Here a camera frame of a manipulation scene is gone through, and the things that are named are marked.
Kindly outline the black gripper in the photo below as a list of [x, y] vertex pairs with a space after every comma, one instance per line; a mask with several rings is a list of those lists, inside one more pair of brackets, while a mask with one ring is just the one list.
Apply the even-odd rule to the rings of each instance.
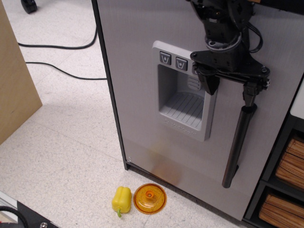
[[190, 58], [209, 95], [215, 94], [221, 78], [242, 83], [245, 107], [252, 107], [260, 91], [268, 89], [269, 68], [253, 59], [242, 45], [228, 52], [195, 51]]

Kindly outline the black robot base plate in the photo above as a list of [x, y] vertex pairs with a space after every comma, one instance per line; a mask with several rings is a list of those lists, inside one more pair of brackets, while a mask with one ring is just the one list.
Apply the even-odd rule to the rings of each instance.
[[59, 228], [55, 223], [43, 217], [23, 203], [17, 201], [18, 212], [26, 219], [30, 228]]

